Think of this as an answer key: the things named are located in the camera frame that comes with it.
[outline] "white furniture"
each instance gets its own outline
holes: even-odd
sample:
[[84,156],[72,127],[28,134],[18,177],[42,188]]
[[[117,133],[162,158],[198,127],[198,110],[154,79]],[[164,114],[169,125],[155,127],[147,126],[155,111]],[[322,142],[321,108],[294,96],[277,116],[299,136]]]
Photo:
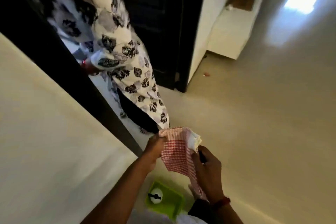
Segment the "white furniture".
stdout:
[[245,47],[263,0],[255,0],[252,11],[223,9],[212,27],[208,51],[237,59]]

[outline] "beige tiled floor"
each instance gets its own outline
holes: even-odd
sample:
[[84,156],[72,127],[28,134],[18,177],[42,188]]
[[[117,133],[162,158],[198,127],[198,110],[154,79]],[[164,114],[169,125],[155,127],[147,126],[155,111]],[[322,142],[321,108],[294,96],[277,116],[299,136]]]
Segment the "beige tiled floor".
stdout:
[[[187,93],[160,92],[221,160],[245,223],[336,223],[336,0],[286,2],[264,0],[238,60],[208,54]],[[188,184],[161,162],[153,176]]]

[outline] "woman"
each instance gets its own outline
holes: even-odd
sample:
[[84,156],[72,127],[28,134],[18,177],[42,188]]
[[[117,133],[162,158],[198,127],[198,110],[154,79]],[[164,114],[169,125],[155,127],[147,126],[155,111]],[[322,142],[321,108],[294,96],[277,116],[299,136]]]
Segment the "woman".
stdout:
[[169,127],[144,44],[123,0],[34,0],[50,24],[79,42],[88,74],[101,73],[109,91],[141,131]]

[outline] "dark wooden door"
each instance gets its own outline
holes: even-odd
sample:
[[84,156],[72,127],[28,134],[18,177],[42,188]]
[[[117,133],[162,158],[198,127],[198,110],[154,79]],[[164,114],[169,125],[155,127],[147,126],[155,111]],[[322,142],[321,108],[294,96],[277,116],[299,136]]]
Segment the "dark wooden door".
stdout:
[[125,4],[148,51],[157,83],[174,89],[182,0],[125,0]]

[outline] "white wall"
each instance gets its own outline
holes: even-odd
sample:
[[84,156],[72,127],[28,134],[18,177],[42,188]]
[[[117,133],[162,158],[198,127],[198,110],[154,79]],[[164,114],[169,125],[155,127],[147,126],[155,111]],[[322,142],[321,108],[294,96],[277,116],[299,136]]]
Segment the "white wall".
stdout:
[[136,159],[0,34],[1,223],[80,223]]
[[190,82],[199,63],[201,62],[208,46],[209,35],[212,26],[223,9],[227,0],[203,0],[201,16],[198,23],[197,35],[194,45],[194,54],[191,61],[191,69],[189,73]]

